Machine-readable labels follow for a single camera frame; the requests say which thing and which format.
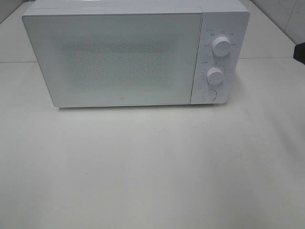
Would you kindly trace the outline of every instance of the knob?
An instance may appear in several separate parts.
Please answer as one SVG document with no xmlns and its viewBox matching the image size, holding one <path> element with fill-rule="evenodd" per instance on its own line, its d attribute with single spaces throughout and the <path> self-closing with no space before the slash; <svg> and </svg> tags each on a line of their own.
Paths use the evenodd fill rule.
<svg viewBox="0 0 305 229">
<path fill-rule="evenodd" d="M 206 80 L 209 84 L 220 84 L 224 80 L 224 72 L 220 68 L 211 68 L 206 73 Z"/>
<path fill-rule="evenodd" d="M 226 56 L 231 51 L 230 38 L 226 36 L 220 36 L 215 38 L 212 42 L 212 50 L 216 56 Z"/>
</svg>

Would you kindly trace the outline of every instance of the control panel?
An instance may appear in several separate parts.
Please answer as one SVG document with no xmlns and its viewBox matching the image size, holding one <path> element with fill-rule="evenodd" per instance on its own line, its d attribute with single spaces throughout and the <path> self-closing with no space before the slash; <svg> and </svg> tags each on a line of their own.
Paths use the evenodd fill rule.
<svg viewBox="0 0 305 229">
<path fill-rule="evenodd" d="M 246 11 L 203 13 L 191 104 L 227 101 L 249 16 Z"/>
</svg>

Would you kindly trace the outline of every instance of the round button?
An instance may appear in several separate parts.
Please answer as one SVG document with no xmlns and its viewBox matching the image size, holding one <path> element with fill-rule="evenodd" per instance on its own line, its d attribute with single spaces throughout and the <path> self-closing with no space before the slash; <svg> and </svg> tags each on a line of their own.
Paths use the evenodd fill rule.
<svg viewBox="0 0 305 229">
<path fill-rule="evenodd" d="M 231 41 L 226 36 L 220 36 L 212 42 L 212 50 L 216 56 L 223 57 L 231 51 Z"/>
<path fill-rule="evenodd" d="M 203 93 L 203 99 L 207 101 L 213 101 L 216 99 L 217 92 L 215 90 L 207 90 Z"/>
<path fill-rule="evenodd" d="M 211 68 L 206 73 L 206 80 L 209 84 L 220 84 L 224 80 L 224 73 L 220 68 Z"/>
</svg>

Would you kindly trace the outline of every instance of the tile grout line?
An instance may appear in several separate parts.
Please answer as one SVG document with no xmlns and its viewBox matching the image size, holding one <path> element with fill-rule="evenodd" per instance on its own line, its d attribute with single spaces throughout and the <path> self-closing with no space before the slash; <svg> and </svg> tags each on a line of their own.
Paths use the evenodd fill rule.
<svg viewBox="0 0 305 229">
<path fill-rule="evenodd" d="M 291 19 L 291 16 L 292 16 L 292 14 L 293 14 L 293 12 L 294 12 L 294 10 L 295 10 L 296 3 L 297 3 L 297 0 L 295 0 L 295 4 L 294 4 L 294 6 L 293 6 L 293 8 L 292 8 L 292 11 L 291 11 L 290 16 L 289 16 L 288 21 L 287 21 L 287 24 L 286 24 L 286 26 L 285 26 L 285 28 L 284 28 L 284 32 L 285 32 L 285 33 L 286 33 L 287 26 L 288 26 L 288 24 L 289 24 L 289 21 L 290 21 L 290 19 Z"/>
<path fill-rule="evenodd" d="M 287 56 L 287 57 L 249 57 L 249 58 L 238 58 L 239 60 L 244 60 L 244 59 L 293 59 L 292 56 Z"/>
<path fill-rule="evenodd" d="M 38 63 L 37 61 L 0 61 L 0 63 Z"/>
</svg>

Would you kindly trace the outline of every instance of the white table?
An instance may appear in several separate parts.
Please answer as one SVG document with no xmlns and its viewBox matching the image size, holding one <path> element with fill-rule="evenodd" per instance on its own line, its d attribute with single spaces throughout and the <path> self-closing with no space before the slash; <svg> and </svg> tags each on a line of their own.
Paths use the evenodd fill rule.
<svg viewBox="0 0 305 229">
<path fill-rule="evenodd" d="M 302 229 L 305 66 L 250 3 L 224 105 L 53 107 L 20 19 L 0 25 L 1 229 Z"/>
</svg>

